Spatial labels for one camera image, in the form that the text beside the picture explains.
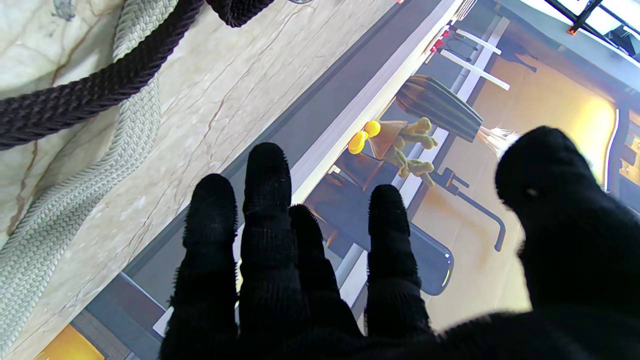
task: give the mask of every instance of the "marble surface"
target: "marble surface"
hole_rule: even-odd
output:
[[[123,0],[3,0],[0,98],[80,79],[111,63]],[[0,247],[34,196],[104,152],[117,110],[0,152]]]

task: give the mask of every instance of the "railing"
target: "railing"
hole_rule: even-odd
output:
[[[633,32],[633,33],[637,34],[640,37],[640,32],[638,32],[638,30],[635,27],[633,27],[632,25],[630,25],[627,21],[625,21],[620,16],[618,16],[614,12],[612,12],[610,9],[605,7],[602,4],[603,0],[590,0],[587,3],[587,5],[584,7],[584,9],[579,14],[573,13],[562,2],[560,2],[560,0],[545,0],[545,1],[551,7],[556,9],[560,14],[562,14],[563,16],[565,16],[567,19],[569,19],[572,22],[571,27],[569,27],[569,30],[567,31],[569,34],[574,35],[574,34],[576,34],[578,32],[578,30],[582,29],[582,30],[586,31],[587,33],[593,35],[594,37],[600,39],[601,41],[609,44],[613,48],[615,48],[617,50],[620,50],[620,51],[623,51],[624,53],[628,53],[626,51],[626,49],[622,48],[622,46],[616,44],[611,39],[605,37],[604,34],[601,34],[593,26],[591,26],[591,25],[589,25],[587,23],[587,20],[589,19],[589,17],[593,13],[593,11],[596,10],[597,8],[599,8],[599,9],[603,10],[606,14],[611,16],[613,19],[618,21],[621,25],[623,25],[625,27],[625,29],[627,29],[630,32]],[[635,54],[629,54],[629,55],[630,55],[629,57],[632,58],[633,60],[635,60],[636,62],[640,62],[640,61],[638,61],[637,59],[635,59],[633,57],[633,55],[635,55]]]

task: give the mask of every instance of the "striped object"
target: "striped object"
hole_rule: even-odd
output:
[[[476,5],[477,1],[478,0],[464,0],[462,4],[460,4],[460,7],[456,11],[456,14],[453,15],[453,17],[457,20],[464,19],[467,14],[469,14],[469,11],[471,11],[474,5]]]
[[[396,103],[407,114],[428,118],[434,125],[473,142],[482,117],[466,102],[437,80],[414,75],[396,94]]]

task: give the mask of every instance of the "marble veining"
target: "marble veining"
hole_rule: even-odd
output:
[[[240,29],[204,9],[161,70],[163,118],[151,155],[84,222],[7,359],[34,358],[187,205],[200,178],[233,161],[394,3],[280,0]],[[95,160],[99,155],[83,153],[100,153],[92,144],[108,142],[110,125],[93,123],[86,135],[58,144],[58,159],[36,157],[30,168],[35,145],[16,151],[6,160],[15,166],[16,189],[24,181],[21,193],[37,192],[33,183],[50,186],[71,174],[73,163]],[[39,163],[43,179],[24,177]]]
[[[3,0],[0,98],[62,85],[112,61],[122,0]],[[109,142],[117,111],[0,152],[0,247],[34,196],[91,165]]]

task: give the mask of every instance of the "gloved hand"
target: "gloved hand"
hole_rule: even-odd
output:
[[[396,188],[379,186],[371,196],[368,337],[340,298],[314,216],[305,206],[291,207],[289,167],[277,145],[263,143],[250,153],[244,198],[244,281],[238,295],[233,189],[218,174],[196,186],[162,360],[339,357],[435,338]],[[241,331],[235,322],[237,300]]]

